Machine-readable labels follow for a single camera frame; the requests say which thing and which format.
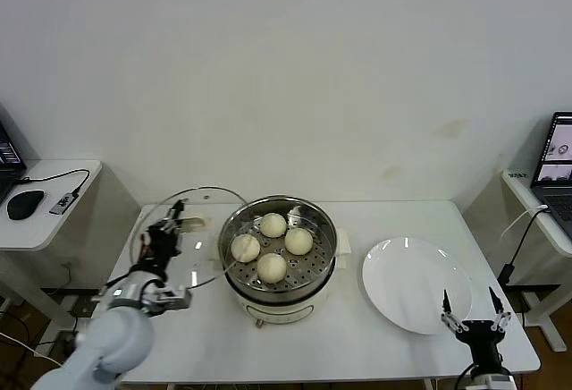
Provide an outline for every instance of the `floor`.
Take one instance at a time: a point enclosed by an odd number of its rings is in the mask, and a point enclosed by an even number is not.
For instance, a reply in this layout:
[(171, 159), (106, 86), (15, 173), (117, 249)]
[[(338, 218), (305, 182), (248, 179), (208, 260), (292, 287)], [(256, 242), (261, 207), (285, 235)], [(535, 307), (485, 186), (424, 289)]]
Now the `floor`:
[[(545, 296), (546, 292), (538, 293), (539, 297)], [(517, 296), (510, 296), (514, 310), (520, 311), (520, 302)], [(81, 298), (76, 302), (73, 312), (79, 317), (89, 317), (93, 305), (88, 299)], [(27, 338), (24, 326), (17, 320), (3, 315), (0, 317), (0, 331), (18, 338), (21, 341), (28, 339), (29, 345), (38, 343), (48, 320), (38, 313), (28, 303), (23, 303), (20, 307), (12, 306), (8, 312), (22, 320), (29, 328), (29, 338)], [(572, 303), (559, 309), (552, 315), (556, 327), (569, 347), (572, 347)], [(541, 359), (541, 369), (533, 374), (524, 377), (524, 388), (526, 390), (564, 390), (571, 388), (570, 367), (572, 365), (572, 348), (568, 352), (552, 352), (550, 346), (544, 340), (542, 332), (537, 328), (526, 330), (528, 337), (533, 343), (536, 352)], [(60, 335), (57, 344), (50, 355), (55, 360), (63, 362), (66, 352), (72, 350), (70, 335)], [(2, 336), (0, 342), (9, 343)], [(31, 388), (43, 374), (55, 367), (49, 360), (33, 357), (23, 348), (8, 346), (0, 343), (0, 388), (3, 390), (24, 390)], [(454, 380), (440, 380), (439, 390), (452, 390)], [(125, 390), (166, 390), (167, 385), (160, 386), (131, 386), (123, 385)], [(176, 386), (177, 390), (423, 390), (421, 381), (402, 382), (365, 382), (365, 383), (323, 383), (323, 384), (287, 384), (287, 385), (236, 385), (236, 386)]]

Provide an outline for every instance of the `table leg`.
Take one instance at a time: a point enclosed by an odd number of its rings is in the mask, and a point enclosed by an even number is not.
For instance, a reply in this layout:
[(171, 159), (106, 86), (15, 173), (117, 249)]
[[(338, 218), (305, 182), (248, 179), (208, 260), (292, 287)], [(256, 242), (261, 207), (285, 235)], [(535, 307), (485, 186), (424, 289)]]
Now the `table leg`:
[(424, 390), (433, 390), (433, 383), (431, 382), (430, 378), (423, 380), (423, 388)]
[(0, 255), (0, 283), (9, 285), (14, 292), (60, 326), (69, 327), (75, 323), (70, 313), (33, 284), (5, 254)]
[(16, 305), (17, 307), (22, 305), (24, 302), (18, 293), (8, 287), (6, 284), (2, 283), (0, 283), (0, 296), (2, 296), (4, 299), (9, 299), (11, 304)]
[(558, 329), (552, 323), (550, 315), (572, 299), (572, 278), (569, 278), (542, 302), (531, 292), (523, 293), (523, 297), (530, 307), (530, 310), (525, 314), (526, 327), (540, 327), (552, 350), (554, 352), (565, 352), (568, 348)]

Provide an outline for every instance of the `desk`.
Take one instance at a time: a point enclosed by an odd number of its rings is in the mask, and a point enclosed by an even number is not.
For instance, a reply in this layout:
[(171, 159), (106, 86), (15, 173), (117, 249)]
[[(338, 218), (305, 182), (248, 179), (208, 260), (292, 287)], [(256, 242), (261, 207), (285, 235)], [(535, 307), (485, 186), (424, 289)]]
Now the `desk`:
[[(88, 169), (90, 176), (81, 188), (80, 196), (62, 216), (49, 214), (49, 210), (65, 193), (73, 191), (80, 185), (85, 173), (66, 175), (49, 182), (16, 186), (8, 198), (0, 204), (0, 251), (38, 251), (48, 246), (101, 170), (101, 163), (97, 160), (38, 160), (30, 161), (27, 165), (29, 169), (25, 176), (29, 178), (45, 178), (78, 168)], [(35, 189), (44, 191), (46, 196), (34, 214), (25, 220), (17, 222), (10, 220), (6, 211), (10, 198), (23, 191)], [(33, 284), (12, 260), (2, 254), (0, 254), (0, 282), (56, 323), (73, 326), (74, 318)]]
[[(318, 205), (337, 227), (348, 231), (352, 249), (346, 257), (347, 267), (334, 271), (324, 305), (297, 323), (258, 329), (241, 309), (226, 279), (218, 278), (193, 292), (189, 309), (151, 319), (153, 350), (124, 381), (276, 383), (457, 376), (471, 363), (467, 346), (447, 331), (417, 335), (393, 325), (364, 293), (360, 269), (366, 253), (376, 243), (401, 235), (441, 245), (470, 271), (474, 304), (469, 317), (494, 317), (489, 286), (505, 308), (512, 310), (452, 202)], [(125, 273), (129, 266), (127, 242), (110, 279)], [(171, 281), (176, 279), (178, 276), (170, 276)], [(510, 321), (499, 351), (504, 365), (514, 373), (540, 368), (533, 346), (515, 319)]]
[[(530, 189), (533, 173), (534, 172), (530, 170), (507, 170), (502, 173), (502, 180), (507, 184), (510, 191), (514, 193), (525, 209), (542, 205), (542, 202), (536, 198)], [(540, 214), (536, 218), (535, 223), (560, 255), (565, 258), (572, 257), (572, 241), (552, 216), (549, 214)], [(542, 302), (540, 302), (538, 297), (532, 292), (525, 292), (523, 296), (530, 307), (530, 310), (525, 314), (526, 326), (540, 327), (552, 350), (555, 352), (565, 352), (567, 346), (560, 336), (558, 329), (552, 323), (550, 315), (572, 299), (572, 275)]]

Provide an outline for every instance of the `black cable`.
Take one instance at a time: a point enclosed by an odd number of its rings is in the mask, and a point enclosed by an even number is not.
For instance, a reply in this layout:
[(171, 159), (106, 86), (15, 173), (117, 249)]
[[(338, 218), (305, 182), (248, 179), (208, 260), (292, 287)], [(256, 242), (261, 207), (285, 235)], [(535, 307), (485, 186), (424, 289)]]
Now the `black cable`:
[[(28, 325), (26, 325), (26, 323), (24, 323), (21, 320), (21, 318), (16, 317), (13, 314), (10, 314), (9, 312), (0, 311), (0, 314), (4, 314), (5, 316), (7, 316), (9, 318), (13, 318), (14, 320), (18, 321), (22, 326), (24, 326), (24, 329), (26, 329), (26, 345), (28, 345), (29, 344), (29, 328), (28, 328)], [(19, 345), (18, 343), (8, 343), (6, 341), (0, 341), (0, 343), (3, 343), (4, 345), (9, 345), (11, 347), (21, 347), (21, 345)]]
[(525, 242), (525, 238), (528, 235), (528, 231), (530, 230), (531, 226), (533, 225), (534, 220), (536, 219), (536, 217), (541, 214), (541, 213), (545, 213), (547, 212), (548, 209), (544, 208), (541, 209), (540, 211), (536, 211), (536, 213), (534, 213), (533, 218), (530, 219), (530, 221), (528, 222), (528, 226), (525, 229), (525, 232), (522, 234), (522, 238), (520, 238), (520, 242), (518, 243), (518, 247), (517, 247), (517, 251), (515, 251), (515, 255), (512, 257), (512, 260), (510, 261), (510, 265), (513, 266), (515, 263), (515, 259), (518, 256), (518, 253), (520, 252), (520, 249), (522, 248), (522, 244)]
[(54, 289), (52, 292), (46, 292), (48, 296), (52, 296), (62, 290), (64, 287), (68, 286), (72, 282), (72, 267), (70, 265), (62, 265), (68, 270), (68, 281), (64, 284), (60, 285), (57, 289)]
[(457, 382), (455, 383), (455, 390), (458, 390), (458, 385), (461, 383), (461, 379), (463, 379), (465, 377), (465, 375), (467, 374), (467, 372), (474, 367), (475, 367), (475, 364), (471, 363), (470, 365), (467, 366), (467, 368), (463, 372), (461, 372), (461, 375), (458, 376)]
[[(78, 321), (79, 321), (80, 318), (79, 318), (78, 316), (76, 316), (75, 314), (73, 314), (72, 312), (70, 312), (70, 314), (72, 314), (73, 317), (75, 318), (75, 323), (73, 324), (73, 329), (71, 330), (71, 333), (72, 333), (72, 334), (75, 334), (75, 331), (76, 331), (76, 329), (78, 328)], [(54, 341), (46, 341), (45, 343), (36, 343), (36, 344), (34, 344), (34, 345), (31, 345), (30, 347), (38, 347), (38, 346), (40, 346), (40, 345), (46, 345), (46, 344), (49, 344), (49, 343), (59, 343), (60, 341), (61, 341), (61, 339), (60, 339), (60, 338), (57, 338), (57, 339), (55, 339)]]
[(517, 250), (515, 251), (514, 256), (512, 257), (512, 260), (510, 261), (510, 263), (505, 263), (504, 267), (502, 267), (502, 270), (500, 271), (499, 276), (497, 277), (497, 281), (499, 282), (500, 288), (505, 291), (505, 289), (507, 288), (507, 286), (509, 285), (510, 282), (510, 276), (512, 276), (512, 273), (515, 270), (515, 260), (517, 259), (518, 253), (520, 252), (520, 249), (522, 248), (524, 242), (525, 242), (525, 238), (528, 235), (528, 231), (530, 230), (530, 228), (533, 225), (534, 220), (541, 214), (541, 213), (550, 213), (550, 211), (548, 210), (548, 208), (543, 208), (540, 211), (537, 211), (532, 218), (530, 219), (530, 221), (528, 222), (528, 225), (526, 226), (525, 232), (522, 234), (522, 238), (520, 238), (520, 242), (518, 243), (518, 247)]
[(116, 285), (117, 283), (119, 283), (121, 280), (124, 280), (125, 278), (127, 278), (128, 276), (129, 276), (129, 272), (127, 274), (123, 274), (122, 276), (118, 276), (117, 278), (105, 283), (105, 287), (107, 287), (107, 288), (112, 287), (112, 286)]
[(61, 174), (57, 174), (57, 175), (52, 175), (50, 177), (46, 177), (46, 178), (29, 178), (29, 177), (24, 177), (21, 180), (17, 180), (14, 184), (29, 184), (31, 182), (49, 182), (50, 180), (54, 180), (56, 178), (60, 178), (60, 177), (64, 177), (65, 175), (70, 175), (70, 174), (76, 174), (76, 173), (86, 173), (85, 178), (81, 181), (80, 185), (78, 187), (76, 187), (73, 192), (71, 193), (74, 196), (77, 196), (80, 193), (80, 189), (83, 187), (83, 185), (85, 184), (85, 182), (89, 179), (89, 176), (91, 175), (91, 172), (86, 169), (86, 168), (81, 168), (81, 169), (73, 169), (71, 171), (68, 171), (67, 173), (61, 173)]

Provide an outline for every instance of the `glass lid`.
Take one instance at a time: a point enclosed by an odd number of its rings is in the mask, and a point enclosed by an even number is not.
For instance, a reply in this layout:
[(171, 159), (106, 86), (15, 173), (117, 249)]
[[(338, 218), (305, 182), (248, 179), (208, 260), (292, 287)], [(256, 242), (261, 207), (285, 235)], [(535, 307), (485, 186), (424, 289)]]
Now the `glass lid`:
[(179, 230), (177, 251), (166, 268), (172, 287), (196, 289), (214, 281), (232, 268), (223, 267), (217, 249), (224, 222), (246, 201), (222, 187), (197, 187), (180, 191), (156, 205), (145, 206), (143, 217), (131, 234), (130, 262), (144, 259), (151, 249), (154, 227)]

